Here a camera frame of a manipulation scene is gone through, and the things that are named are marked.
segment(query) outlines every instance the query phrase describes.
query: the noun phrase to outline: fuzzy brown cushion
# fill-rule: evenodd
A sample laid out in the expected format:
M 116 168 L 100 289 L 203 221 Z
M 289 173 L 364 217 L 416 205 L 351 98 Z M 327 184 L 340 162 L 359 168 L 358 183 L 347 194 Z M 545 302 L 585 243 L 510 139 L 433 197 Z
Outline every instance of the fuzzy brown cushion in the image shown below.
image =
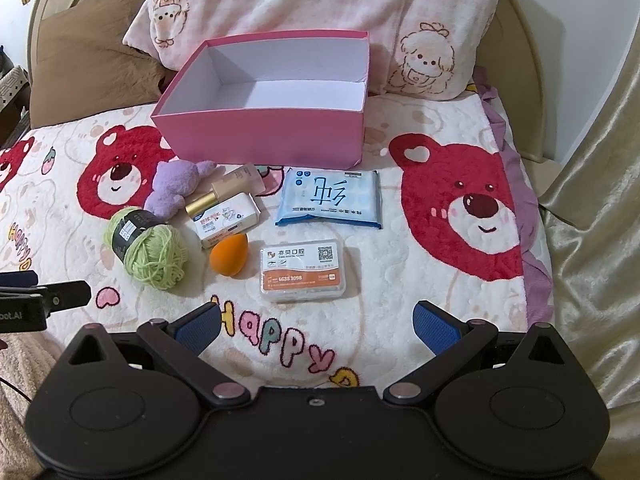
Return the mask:
M 54 365 L 54 357 L 41 333 L 2 334 L 0 377 L 33 399 Z M 28 403 L 10 387 L 0 384 L 0 479 L 30 480 L 42 470 L 24 431 Z
M 155 102 L 174 72 L 122 44 L 145 0 L 83 0 L 42 20 L 31 88 L 31 126 Z

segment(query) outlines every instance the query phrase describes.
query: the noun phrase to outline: red bear print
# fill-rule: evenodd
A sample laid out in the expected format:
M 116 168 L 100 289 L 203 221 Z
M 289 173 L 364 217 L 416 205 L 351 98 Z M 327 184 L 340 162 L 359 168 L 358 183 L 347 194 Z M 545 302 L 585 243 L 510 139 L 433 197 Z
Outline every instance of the red bear print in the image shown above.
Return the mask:
M 160 146 L 161 141 L 153 126 L 130 130 L 114 126 L 104 132 L 78 180 L 80 207 L 105 219 L 126 206 L 142 207 L 151 193 L 158 162 L 175 156 L 171 149 Z
M 35 142 L 34 137 L 19 140 L 8 150 L 0 152 L 0 191 L 18 173 L 20 166 Z
M 513 199 L 499 153 L 441 146 L 423 134 L 389 144 L 402 168 L 402 209 L 431 256 L 488 282 L 522 275 Z

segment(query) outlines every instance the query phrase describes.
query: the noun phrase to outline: white wall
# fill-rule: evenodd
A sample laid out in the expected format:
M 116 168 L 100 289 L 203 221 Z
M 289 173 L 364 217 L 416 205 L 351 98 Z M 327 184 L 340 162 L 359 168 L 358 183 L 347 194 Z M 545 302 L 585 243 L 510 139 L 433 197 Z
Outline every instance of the white wall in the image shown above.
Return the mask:
M 34 0 L 0 0 L 0 44 L 14 65 L 27 68 L 27 31 Z
M 564 164 L 608 97 L 636 29 L 640 0 L 519 0 L 540 50 L 545 156 Z

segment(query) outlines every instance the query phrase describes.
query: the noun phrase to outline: cartoon dog print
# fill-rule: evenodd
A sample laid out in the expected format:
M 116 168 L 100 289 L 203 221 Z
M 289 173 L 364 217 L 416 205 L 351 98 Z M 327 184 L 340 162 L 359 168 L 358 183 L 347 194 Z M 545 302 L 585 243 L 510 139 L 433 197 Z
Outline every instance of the cartoon dog print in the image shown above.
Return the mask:
M 403 170 L 401 204 L 415 240 L 434 258 L 482 280 L 522 275 L 513 199 L 499 153 L 441 146 L 423 134 L 389 144 Z
M 78 180 L 78 203 L 85 212 L 109 219 L 126 206 L 142 207 L 152 190 L 158 162 L 174 158 L 153 126 L 114 126 L 96 143 L 95 156 Z
M 449 35 L 443 24 L 423 22 L 420 30 L 402 38 L 402 66 L 389 78 L 389 86 L 409 94 L 442 94 L 456 65 Z
M 27 156 L 34 142 L 35 137 L 19 140 L 8 150 L 0 152 L 0 191 L 18 174 L 24 157 Z
M 160 48 L 174 44 L 175 37 L 184 30 L 189 13 L 189 0 L 154 0 L 154 41 Z

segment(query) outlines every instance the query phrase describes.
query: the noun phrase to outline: blue wet wipes package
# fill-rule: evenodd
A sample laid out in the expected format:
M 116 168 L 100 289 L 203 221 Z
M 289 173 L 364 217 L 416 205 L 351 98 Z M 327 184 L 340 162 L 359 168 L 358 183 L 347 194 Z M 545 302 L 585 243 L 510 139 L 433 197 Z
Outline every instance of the blue wet wipes package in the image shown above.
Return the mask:
M 382 229 L 380 210 L 377 171 L 290 168 L 276 225 L 322 219 Z

